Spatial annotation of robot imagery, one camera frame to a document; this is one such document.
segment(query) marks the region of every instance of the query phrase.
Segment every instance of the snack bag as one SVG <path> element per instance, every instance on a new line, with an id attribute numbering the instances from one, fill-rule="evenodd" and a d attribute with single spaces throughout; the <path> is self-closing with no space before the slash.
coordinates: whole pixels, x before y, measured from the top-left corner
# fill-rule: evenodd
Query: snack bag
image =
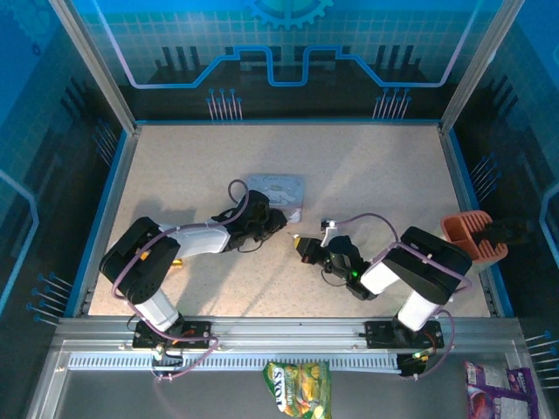
<path id="1" fill-rule="evenodd" d="M 468 419 L 538 419 L 529 368 L 505 369 L 465 362 Z"/>
<path id="2" fill-rule="evenodd" d="M 280 411 L 292 417 L 332 419 L 327 362 L 268 362 L 263 373 Z"/>

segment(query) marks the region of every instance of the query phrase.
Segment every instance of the speckled table surface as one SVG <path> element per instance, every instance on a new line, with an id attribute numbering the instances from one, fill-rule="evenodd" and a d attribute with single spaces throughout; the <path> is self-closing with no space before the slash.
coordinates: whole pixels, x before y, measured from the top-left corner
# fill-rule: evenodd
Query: speckled table surface
<path id="1" fill-rule="evenodd" d="M 256 252 L 199 255 L 172 268 L 162 289 L 182 314 L 392 316 L 409 286 L 399 281 L 374 301 L 359 301 L 345 287 L 324 283 L 317 266 L 300 262 L 293 234 L 321 237 L 321 218 L 373 211 L 400 234 L 415 225 L 441 236 L 440 219 L 459 212 L 435 127 L 152 126 L 141 131 L 109 243 L 140 216 L 176 225 L 205 221 L 234 206 L 227 196 L 231 179 L 260 173 L 303 176 L 302 222 L 287 225 Z M 372 218 L 343 231 L 364 258 L 390 243 L 389 229 Z M 448 305 L 455 316 L 489 315 L 480 281 L 472 279 L 472 291 Z M 90 315 L 130 313 L 110 287 L 100 275 Z"/>

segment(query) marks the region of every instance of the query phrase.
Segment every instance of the chip bag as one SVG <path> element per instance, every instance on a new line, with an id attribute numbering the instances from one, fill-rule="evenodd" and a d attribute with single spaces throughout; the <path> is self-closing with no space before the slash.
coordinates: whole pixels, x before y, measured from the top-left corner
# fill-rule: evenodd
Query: chip bag
<path id="1" fill-rule="evenodd" d="M 292 417 L 332 419 L 327 362 L 268 362 L 263 373 L 280 411 Z"/>

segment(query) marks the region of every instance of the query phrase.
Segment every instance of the gear logo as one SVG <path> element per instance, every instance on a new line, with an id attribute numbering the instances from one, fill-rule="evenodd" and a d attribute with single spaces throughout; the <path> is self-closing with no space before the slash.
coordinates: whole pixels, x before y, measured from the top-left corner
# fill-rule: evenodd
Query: gear logo
<path id="1" fill-rule="evenodd" d="M 245 0 L 245 5 L 263 24 L 291 30 L 293 27 L 302 29 L 303 24 L 314 24 L 316 17 L 323 17 L 325 9 L 334 5 L 334 0 Z"/>
<path id="2" fill-rule="evenodd" d="M 52 27 L 52 9 L 47 0 L 0 0 L 0 10 L 10 12 L 25 36 L 35 44 Z"/>

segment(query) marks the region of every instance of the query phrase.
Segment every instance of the orange object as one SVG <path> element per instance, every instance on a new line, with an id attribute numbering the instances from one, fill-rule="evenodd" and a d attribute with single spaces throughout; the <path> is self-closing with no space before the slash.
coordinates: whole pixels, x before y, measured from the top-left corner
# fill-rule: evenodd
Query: orange object
<path id="1" fill-rule="evenodd" d="M 482 240 L 480 245 L 473 241 L 472 233 L 483 231 L 486 224 L 492 222 L 493 219 L 485 211 L 468 211 L 446 216 L 440 221 L 440 226 L 449 242 L 466 251 L 475 264 L 482 264 L 497 262 L 508 254 L 506 244 L 497 244 L 494 249 L 487 240 Z"/>

